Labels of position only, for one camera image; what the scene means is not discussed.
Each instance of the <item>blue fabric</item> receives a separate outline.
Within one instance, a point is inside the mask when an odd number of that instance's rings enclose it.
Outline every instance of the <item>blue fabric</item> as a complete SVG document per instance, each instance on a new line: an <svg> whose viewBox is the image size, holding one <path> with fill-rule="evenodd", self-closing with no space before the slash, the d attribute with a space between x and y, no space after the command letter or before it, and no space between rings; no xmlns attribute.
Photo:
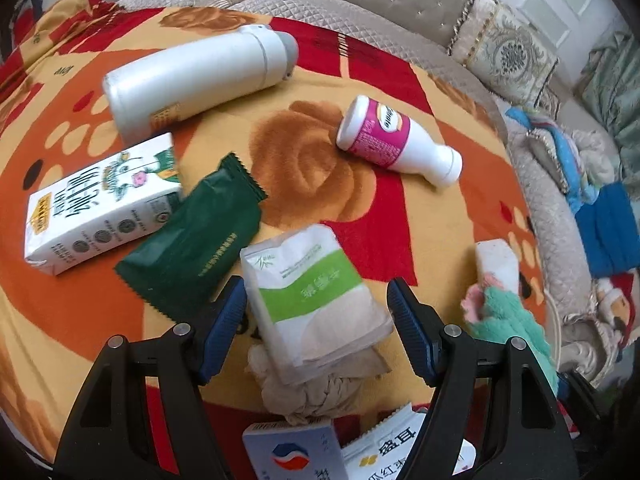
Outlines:
<svg viewBox="0 0 640 480"><path fill-rule="evenodd" d="M598 198L598 189L586 180L584 173L576 165L574 153L569 145L569 140L551 119L527 114L521 108L510 108L506 113L507 117L518 121L527 130L533 128L543 128L551 133L556 145L556 155L558 162L564 173L564 177L569 187L565 195L571 212L575 215L584 204L593 204Z"/></svg>
<svg viewBox="0 0 640 480"><path fill-rule="evenodd" d="M531 348L554 394L558 392L558 374L551 359L551 346L533 314L522 306L520 297L508 290L488 286L484 290L482 319L469 326L476 339L504 344L510 337L520 336Z"/></svg>
<svg viewBox="0 0 640 480"><path fill-rule="evenodd" d="M576 213L575 221L594 278L640 266L638 226L621 182L604 186L593 205L585 205Z"/></svg>

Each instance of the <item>gold label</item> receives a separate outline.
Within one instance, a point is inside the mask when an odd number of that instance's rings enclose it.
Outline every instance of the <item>gold label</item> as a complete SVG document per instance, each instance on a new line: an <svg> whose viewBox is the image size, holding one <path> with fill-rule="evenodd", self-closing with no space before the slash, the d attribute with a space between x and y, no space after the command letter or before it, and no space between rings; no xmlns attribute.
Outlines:
<svg viewBox="0 0 640 480"><path fill-rule="evenodd" d="M162 170L162 171L158 171L158 173L156 173L156 175L159 176L160 178L162 178L163 180L171 178L172 176L175 176L177 174L180 174L178 172L178 170Z"/></svg>
<svg viewBox="0 0 640 480"><path fill-rule="evenodd" d="M165 106L149 115L149 125L153 131L161 130L180 120L180 103Z"/></svg>
<svg viewBox="0 0 640 480"><path fill-rule="evenodd" d="M207 272L209 272L211 270L211 267L213 267L218 262L218 260L222 257L222 255L226 253L226 250L229 247L231 247L231 244L236 241L236 238L238 238L238 235L236 233L231 233L226 238L224 243L220 245L218 250L213 254L213 256L209 259L209 261L205 264L205 266L202 268L198 276L202 277Z"/></svg>
<svg viewBox="0 0 640 480"><path fill-rule="evenodd" d="M29 222L33 227L33 232L39 235L41 232L46 231L49 227L49 213L51 211L51 193L47 193L45 196L40 197L36 204L36 209L33 210Z"/></svg>

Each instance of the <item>milk carton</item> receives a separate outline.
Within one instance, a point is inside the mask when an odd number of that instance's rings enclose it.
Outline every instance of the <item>milk carton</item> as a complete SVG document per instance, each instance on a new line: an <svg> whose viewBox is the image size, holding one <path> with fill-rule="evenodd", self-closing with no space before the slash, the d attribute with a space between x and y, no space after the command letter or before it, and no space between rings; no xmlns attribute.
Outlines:
<svg viewBox="0 0 640 480"><path fill-rule="evenodd" d="M24 259L59 274L157 231L181 199L171 134L147 140L33 193Z"/></svg>

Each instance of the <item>white sponge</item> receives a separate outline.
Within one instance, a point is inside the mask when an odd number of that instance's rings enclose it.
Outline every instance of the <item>white sponge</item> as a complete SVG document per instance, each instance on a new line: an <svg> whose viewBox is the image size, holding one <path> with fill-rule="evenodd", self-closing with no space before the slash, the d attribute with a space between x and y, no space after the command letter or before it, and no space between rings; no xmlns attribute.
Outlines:
<svg viewBox="0 0 640 480"><path fill-rule="evenodd" d="M476 244L476 266L481 280L487 272L491 272L502 282L506 290L518 294L520 285L520 266L518 257L508 243L498 238Z"/></svg>

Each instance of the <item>green label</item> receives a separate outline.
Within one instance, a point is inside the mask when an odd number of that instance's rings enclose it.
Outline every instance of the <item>green label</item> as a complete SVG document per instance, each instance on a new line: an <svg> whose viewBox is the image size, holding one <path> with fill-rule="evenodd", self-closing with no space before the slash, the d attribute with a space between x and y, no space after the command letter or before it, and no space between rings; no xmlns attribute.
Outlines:
<svg viewBox="0 0 640 480"><path fill-rule="evenodd" d="M285 288L261 288L274 323L304 316L335 300L362 279L343 250L328 254Z"/></svg>

